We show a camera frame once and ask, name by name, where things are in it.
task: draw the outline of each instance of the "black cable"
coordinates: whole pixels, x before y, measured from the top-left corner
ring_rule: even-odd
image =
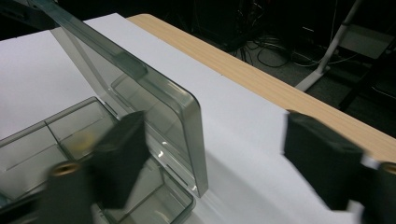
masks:
[[[277,44],[281,41],[274,35],[263,35],[256,38],[253,42],[262,47],[262,45],[265,45],[266,43]]]
[[[248,45],[248,42],[252,42],[253,44],[256,45],[256,47],[251,47],[251,46],[249,46],[249,45]],[[248,41],[248,42],[246,43],[246,46],[247,46],[248,49],[254,50],[254,49],[259,48],[259,45],[257,45],[256,43],[254,43],[254,41]]]
[[[262,61],[262,60],[260,59],[260,55],[262,54],[262,52],[263,52],[265,49],[271,49],[271,48],[269,48],[269,47],[275,47],[275,49],[280,49],[281,51],[286,51],[286,52],[288,53],[288,55],[289,55],[288,50],[285,49],[285,48],[283,48],[283,47],[280,47],[280,46],[274,45],[274,44],[270,44],[270,43],[262,43],[262,49],[257,53],[257,60],[258,60],[260,63],[262,63],[263,65],[268,66],[268,67],[279,68],[279,67],[284,66],[285,64],[287,64],[287,63],[290,61],[290,57],[288,57],[288,58],[285,60],[285,62],[283,62],[283,63],[281,63],[281,64],[273,65],[273,64],[265,63],[264,61]]]
[[[248,54],[248,57],[250,58],[251,65],[253,66],[253,59],[251,57],[251,54],[250,54],[250,52],[248,50],[246,50],[246,52]]]
[[[305,58],[305,59],[307,59],[307,60],[305,60],[304,62],[297,61],[297,60],[295,60],[294,55],[297,55],[297,56],[299,56],[300,58]],[[301,67],[315,66],[315,65],[318,65],[318,64],[320,63],[320,61],[315,61],[314,58],[307,57],[307,56],[305,56],[305,55],[303,55],[303,54],[301,54],[301,53],[296,52],[295,50],[291,53],[291,55],[290,55],[290,60],[291,60],[293,63],[295,63],[296,65],[299,65],[299,66],[301,66]]]
[[[244,60],[244,52],[241,49],[238,49],[238,50],[239,50],[239,52],[241,54],[241,60],[242,60],[242,62],[244,62],[245,61]]]
[[[244,48],[240,48],[239,50],[241,51],[241,58],[242,58],[242,61],[245,62],[245,63],[247,63],[247,55],[246,55],[246,53],[245,53],[245,49],[244,49]]]

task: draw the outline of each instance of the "black clamp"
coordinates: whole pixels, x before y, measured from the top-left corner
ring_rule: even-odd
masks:
[[[92,205],[121,209],[149,158],[144,112],[122,118],[84,161],[49,170],[46,188],[0,210],[2,223],[90,224]]]
[[[290,112],[285,157],[331,210],[361,203],[361,223],[396,223],[396,163],[370,168],[361,163],[364,151],[320,121]]]

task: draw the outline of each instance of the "table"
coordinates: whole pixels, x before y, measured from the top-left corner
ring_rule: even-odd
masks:
[[[284,108],[309,112],[309,106],[316,105],[316,109],[323,107],[322,111],[327,111],[325,108],[329,108],[332,112],[329,106],[150,15],[139,15],[130,20],[135,24],[140,22],[142,26],[146,24],[146,31],[157,30],[158,35],[168,36],[167,41],[171,45],[120,15],[109,15],[87,23],[192,92],[202,106],[209,190],[202,198],[196,199],[187,224],[356,223],[360,211],[358,206],[352,206],[348,212],[330,211],[282,155],[287,114]],[[59,110],[79,97],[95,95],[92,90],[87,91],[88,83],[81,80],[78,68],[49,31],[0,44],[1,49],[8,50],[4,51],[8,53],[4,54],[2,64],[6,68],[4,73],[9,74],[4,75],[9,78],[5,80],[12,87],[8,88],[7,95],[14,97],[11,99],[4,94],[10,102],[2,113],[8,111],[13,116],[9,119],[15,120],[14,123],[21,123],[23,118],[47,117],[46,114],[53,114],[53,107]],[[38,75],[31,76],[24,71],[37,72],[44,77],[37,78]],[[14,80],[16,74],[21,75],[21,79]],[[31,77],[28,83],[26,75]],[[26,88],[13,88],[20,83]],[[75,95],[69,99],[63,92]],[[40,96],[48,96],[41,98],[49,99],[41,102]],[[32,105],[38,109],[35,113]],[[30,116],[19,115],[18,111],[29,111]],[[342,115],[336,110],[332,113],[335,118]]]
[[[272,103],[322,121],[365,149],[375,160],[396,162],[395,138],[151,15],[141,14],[128,20]]]

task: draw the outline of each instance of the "transparent plastic box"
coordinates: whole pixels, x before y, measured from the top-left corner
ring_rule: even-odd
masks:
[[[123,116],[145,111],[152,157],[121,210],[93,207],[96,223],[181,223],[208,188],[200,106],[188,91],[51,0],[32,1],[96,96],[0,141],[0,193],[9,203],[45,187],[45,173],[82,161]]]

